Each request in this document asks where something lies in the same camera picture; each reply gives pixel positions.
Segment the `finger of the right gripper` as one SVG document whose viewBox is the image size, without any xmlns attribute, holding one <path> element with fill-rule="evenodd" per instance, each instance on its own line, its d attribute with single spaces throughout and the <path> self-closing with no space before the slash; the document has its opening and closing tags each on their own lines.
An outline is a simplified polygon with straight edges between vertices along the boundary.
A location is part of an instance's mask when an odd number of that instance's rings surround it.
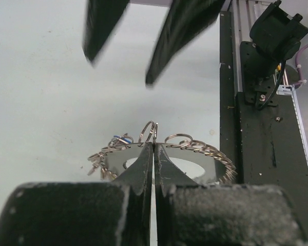
<svg viewBox="0 0 308 246">
<path fill-rule="evenodd" d="M 171 2 L 146 72 L 146 86 L 152 87 L 174 55 L 216 22 L 224 4 L 224 0 Z"/>
<path fill-rule="evenodd" d="M 95 63 L 128 4 L 129 0 L 89 0 L 87 2 L 82 48 L 90 64 Z"/>
</svg>

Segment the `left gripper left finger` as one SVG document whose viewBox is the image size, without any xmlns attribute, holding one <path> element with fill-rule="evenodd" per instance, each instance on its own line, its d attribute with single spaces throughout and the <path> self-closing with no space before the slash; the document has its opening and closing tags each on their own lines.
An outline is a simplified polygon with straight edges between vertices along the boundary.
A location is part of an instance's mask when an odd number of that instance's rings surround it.
<svg viewBox="0 0 308 246">
<path fill-rule="evenodd" d="M 153 146 L 110 182 L 29 182 L 0 215 L 0 245 L 149 245 Z"/>
</svg>

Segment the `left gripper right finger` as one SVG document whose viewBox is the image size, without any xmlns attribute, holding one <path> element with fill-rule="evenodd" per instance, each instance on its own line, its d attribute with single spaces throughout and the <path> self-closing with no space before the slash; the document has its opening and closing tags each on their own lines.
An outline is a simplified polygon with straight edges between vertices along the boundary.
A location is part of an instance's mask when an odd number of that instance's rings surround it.
<svg viewBox="0 0 308 246">
<path fill-rule="evenodd" d="M 278 186 L 200 185 L 155 149 L 158 245 L 308 245 Z"/>
</svg>

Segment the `metal disc with keyrings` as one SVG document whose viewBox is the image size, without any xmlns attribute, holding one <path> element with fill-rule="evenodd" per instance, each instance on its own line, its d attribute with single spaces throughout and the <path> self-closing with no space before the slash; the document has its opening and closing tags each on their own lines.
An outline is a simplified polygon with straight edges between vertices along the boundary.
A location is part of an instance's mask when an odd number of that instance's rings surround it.
<svg viewBox="0 0 308 246">
<path fill-rule="evenodd" d="M 134 140 L 132 144 L 114 148 L 111 146 L 111 139 L 107 146 L 88 157 L 88 161 L 92 164 L 88 175 L 99 171 L 102 180 L 114 180 L 135 163 L 146 144 L 149 144 L 175 166 L 181 161 L 191 166 L 199 166 L 201 168 L 199 174 L 188 175 L 196 183 L 219 185 L 235 182 L 237 177 L 235 165 L 216 147 L 185 133 L 172 134 L 163 142 L 157 142 L 157 134 L 158 123 L 151 120 L 141 131 L 138 140 Z"/>
</svg>

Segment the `key with blue tag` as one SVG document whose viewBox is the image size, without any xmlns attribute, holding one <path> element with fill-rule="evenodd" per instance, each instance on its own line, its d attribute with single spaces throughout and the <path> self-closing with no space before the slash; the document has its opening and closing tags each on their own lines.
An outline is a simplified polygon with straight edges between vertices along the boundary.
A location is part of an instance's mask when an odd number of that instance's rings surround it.
<svg viewBox="0 0 308 246">
<path fill-rule="evenodd" d="M 125 133 L 123 135 L 114 135 L 113 139 L 111 140 L 111 146 L 116 148 L 117 146 L 126 146 L 128 144 L 134 143 L 134 139 Z"/>
</svg>

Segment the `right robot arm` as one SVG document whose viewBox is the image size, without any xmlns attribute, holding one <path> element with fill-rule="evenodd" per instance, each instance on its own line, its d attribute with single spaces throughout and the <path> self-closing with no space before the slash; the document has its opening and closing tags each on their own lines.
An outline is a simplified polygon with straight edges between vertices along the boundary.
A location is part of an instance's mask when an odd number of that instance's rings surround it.
<svg viewBox="0 0 308 246">
<path fill-rule="evenodd" d="M 122 17 L 128 1 L 88 1 L 83 52 L 94 64 L 111 32 Z M 172 1 L 161 33 L 156 42 L 145 83 L 153 86 L 166 66 L 184 46 L 215 23 L 224 1 Z M 262 110 L 272 103 L 282 82 L 286 61 L 299 50 L 308 28 L 301 24 L 302 16 L 289 17 L 280 9 L 281 1 L 271 3 L 253 24 L 249 36 L 253 48 L 242 65 L 243 82 L 266 80 L 281 68 L 275 87 L 269 96 L 256 91 L 253 103 Z"/>
</svg>

